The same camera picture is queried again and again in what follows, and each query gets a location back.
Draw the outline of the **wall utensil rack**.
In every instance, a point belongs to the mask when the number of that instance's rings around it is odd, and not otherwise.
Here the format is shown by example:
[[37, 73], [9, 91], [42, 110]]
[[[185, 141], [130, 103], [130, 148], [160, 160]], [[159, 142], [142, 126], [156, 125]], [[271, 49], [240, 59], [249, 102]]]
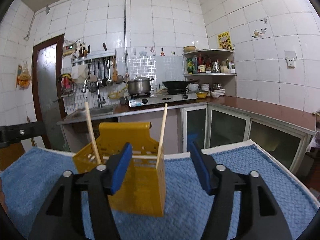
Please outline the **wall utensil rack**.
[[117, 82], [112, 77], [113, 61], [116, 60], [116, 50], [101, 50], [87, 56], [73, 59], [71, 79], [83, 83], [89, 77], [89, 82], [98, 81], [102, 87], [111, 87]]

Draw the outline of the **brown wooden door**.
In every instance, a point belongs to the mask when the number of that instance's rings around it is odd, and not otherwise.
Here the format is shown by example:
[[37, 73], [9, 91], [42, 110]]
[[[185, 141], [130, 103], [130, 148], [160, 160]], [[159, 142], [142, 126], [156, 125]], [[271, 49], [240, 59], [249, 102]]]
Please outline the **brown wooden door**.
[[33, 47], [31, 58], [31, 85], [37, 121], [44, 124], [41, 135], [44, 146], [64, 150], [65, 139], [57, 123], [66, 117], [61, 98], [62, 49], [64, 35], [59, 35]]

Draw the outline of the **steel gas stove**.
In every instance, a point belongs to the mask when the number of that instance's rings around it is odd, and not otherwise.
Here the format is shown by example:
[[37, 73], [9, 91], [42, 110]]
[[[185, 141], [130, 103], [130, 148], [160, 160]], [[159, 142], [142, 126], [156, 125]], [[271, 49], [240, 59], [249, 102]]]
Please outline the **steel gas stove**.
[[167, 95], [156, 95], [156, 96], [140, 96], [137, 98], [128, 97], [129, 107], [142, 107], [159, 105], [163, 103], [180, 102], [188, 100], [196, 100], [196, 93], [185, 93], [185, 94], [167, 94]]

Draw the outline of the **yellow wall poster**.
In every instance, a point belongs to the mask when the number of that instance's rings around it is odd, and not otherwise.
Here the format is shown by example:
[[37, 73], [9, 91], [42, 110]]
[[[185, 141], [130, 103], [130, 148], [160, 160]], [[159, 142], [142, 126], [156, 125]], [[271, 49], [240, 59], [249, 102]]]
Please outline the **yellow wall poster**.
[[217, 35], [217, 41], [220, 49], [232, 50], [232, 43], [228, 31]]

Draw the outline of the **corner shelf unit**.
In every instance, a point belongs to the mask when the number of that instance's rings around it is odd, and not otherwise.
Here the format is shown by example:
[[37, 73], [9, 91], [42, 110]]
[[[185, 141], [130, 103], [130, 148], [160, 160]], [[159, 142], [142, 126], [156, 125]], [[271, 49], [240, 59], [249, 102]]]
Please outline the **corner shelf unit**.
[[234, 50], [200, 49], [185, 52], [182, 56], [187, 80], [208, 83], [210, 90], [220, 83], [226, 96], [236, 96]]

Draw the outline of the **yellow perforated utensil holder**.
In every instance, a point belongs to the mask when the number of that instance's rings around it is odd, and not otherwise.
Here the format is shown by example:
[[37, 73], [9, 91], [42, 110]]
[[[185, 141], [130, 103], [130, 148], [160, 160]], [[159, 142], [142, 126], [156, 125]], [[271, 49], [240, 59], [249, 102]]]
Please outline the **yellow perforated utensil holder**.
[[96, 145], [102, 160], [118, 154], [128, 142], [132, 160], [110, 206], [121, 212], [163, 217], [166, 198], [163, 141], [150, 135], [149, 122], [102, 122]]

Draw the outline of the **chopstick in holder left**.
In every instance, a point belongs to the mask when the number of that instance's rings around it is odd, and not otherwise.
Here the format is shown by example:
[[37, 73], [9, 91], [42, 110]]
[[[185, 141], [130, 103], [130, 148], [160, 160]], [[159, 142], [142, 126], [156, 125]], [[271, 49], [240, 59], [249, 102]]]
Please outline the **chopstick in holder left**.
[[91, 139], [92, 147], [93, 147], [93, 153], [95, 156], [95, 159], [97, 161], [97, 164], [100, 165], [102, 164], [100, 154], [97, 148], [97, 143], [94, 137], [94, 131], [93, 131], [93, 126], [92, 126], [92, 120], [91, 120], [91, 115], [90, 115], [90, 110], [89, 110], [89, 103], [86, 101], [85, 102], [85, 111], [86, 111], [86, 121], [87, 121], [87, 127], [89, 131], [89, 136]]

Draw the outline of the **chopstick in holder right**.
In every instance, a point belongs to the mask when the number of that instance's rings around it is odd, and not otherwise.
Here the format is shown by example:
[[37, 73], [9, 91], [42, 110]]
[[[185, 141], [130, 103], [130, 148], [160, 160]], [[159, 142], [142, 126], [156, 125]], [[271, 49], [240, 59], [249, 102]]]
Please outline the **chopstick in holder right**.
[[156, 168], [158, 168], [158, 166], [159, 166], [159, 162], [160, 162], [160, 158], [161, 158], [161, 154], [162, 154], [162, 150], [163, 150], [163, 140], [164, 140], [165, 124], [166, 124], [166, 119], [167, 119], [167, 111], [168, 111], [168, 104], [165, 103], [162, 125], [161, 125], [161, 132], [160, 132], [160, 137], [159, 137]]

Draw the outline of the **steel cooking pot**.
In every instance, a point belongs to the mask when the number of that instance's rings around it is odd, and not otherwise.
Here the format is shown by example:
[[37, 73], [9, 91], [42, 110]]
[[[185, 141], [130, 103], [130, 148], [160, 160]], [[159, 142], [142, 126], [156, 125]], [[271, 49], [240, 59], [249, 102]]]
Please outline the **steel cooking pot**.
[[151, 81], [154, 78], [138, 76], [127, 81], [127, 91], [130, 95], [149, 94], [151, 92]]

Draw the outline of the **black wok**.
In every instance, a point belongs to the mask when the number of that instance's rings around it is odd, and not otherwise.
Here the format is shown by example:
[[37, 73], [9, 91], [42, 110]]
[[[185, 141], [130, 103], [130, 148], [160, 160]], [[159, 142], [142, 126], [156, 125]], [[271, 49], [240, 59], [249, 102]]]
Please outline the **black wok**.
[[199, 80], [184, 80], [184, 81], [163, 81], [164, 87], [168, 91], [185, 90], [190, 83], [198, 83]]

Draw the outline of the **chopstick in holder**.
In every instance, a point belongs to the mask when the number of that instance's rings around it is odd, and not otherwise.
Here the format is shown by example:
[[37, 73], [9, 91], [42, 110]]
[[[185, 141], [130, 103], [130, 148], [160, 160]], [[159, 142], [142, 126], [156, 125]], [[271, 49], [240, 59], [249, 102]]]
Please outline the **chopstick in holder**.
[[91, 120], [91, 115], [90, 115], [90, 110], [89, 110], [89, 103], [86, 101], [85, 102], [85, 111], [86, 111], [86, 121], [87, 121], [87, 127], [89, 131], [89, 136], [91, 139], [92, 147], [93, 147], [93, 153], [95, 156], [95, 159], [97, 161], [97, 164], [100, 165], [102, 164], [100, 154], [97, 148], [97, 143], [94, 137], [94, 131], [93, 131], [93, 126], [92, 126], [92, 120]]
[[159, 166], [159, 162], [160, 162], [160, 158], [161, 158], [161, 154], [162, 154], [162, 150], [163, 150], [163, 140], [164, 140], [165, 124], [166, 124], [166, 119], [167, 119], [167, 111], [168, 111], [168, 104], [165, 103], [162, 125], [161, 125], [161, 132], [160, 132], [160, 137], [159, 137], [156, 168], [158, 168], [158, 166]]

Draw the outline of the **steel kitchen sink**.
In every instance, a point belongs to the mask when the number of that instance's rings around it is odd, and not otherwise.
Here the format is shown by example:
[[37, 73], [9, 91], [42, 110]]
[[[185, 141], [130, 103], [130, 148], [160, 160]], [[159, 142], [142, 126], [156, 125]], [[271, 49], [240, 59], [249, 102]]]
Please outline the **steel kitchen sink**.
[[[115, 110], [115, 106], [108, 106], [102, 108], [91, 108], [89, 110], [90, 116], [98, 116], [98, 115], [106, 115], [106, 114], [113, 114]], [[84, 108], [78, 109], [71, 113], [70, 115], [66, 116], [64, 120], [71, 120], [76, 118], [85, 118], [86, 117], [86, 110]]]

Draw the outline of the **kitchen counter cabinets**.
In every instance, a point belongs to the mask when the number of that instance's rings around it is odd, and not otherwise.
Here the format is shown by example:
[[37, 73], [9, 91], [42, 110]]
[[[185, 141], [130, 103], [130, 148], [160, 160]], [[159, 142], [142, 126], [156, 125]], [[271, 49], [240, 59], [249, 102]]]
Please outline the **kitchen counter cabinets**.
[[[149, 122], [150, 135], [159, 139], [163, 105], [131, 108], [115, 105], [113, 114], [93, 116], [101, 122]], [[253, 140], [292, 173], [298, 172], [316, 130], [311, 113], [271, 103], [224, 96], [171, 102], [168, 105], [164, 152], [185, 152], [190, 141], [203, 148]]]

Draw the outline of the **chrome faucet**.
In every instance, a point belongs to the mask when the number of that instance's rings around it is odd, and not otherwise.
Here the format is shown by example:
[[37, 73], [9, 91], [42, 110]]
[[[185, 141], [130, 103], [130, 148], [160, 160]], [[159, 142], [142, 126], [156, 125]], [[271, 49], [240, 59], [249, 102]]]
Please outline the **chrome faucet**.
[[101, 80], [99, 80], [99, 78], [96, 75], [89, 74], [85, 78], [83, 87], [81, 89], [82, 93], [86, 93], [87, 90], [91, 93], [93, 92], [97, 93], [97, 102], [98, 102], [99, 108], [101, 108], [106, 103], [104, 97], [100, 95], [101, 86], [102, 86]]

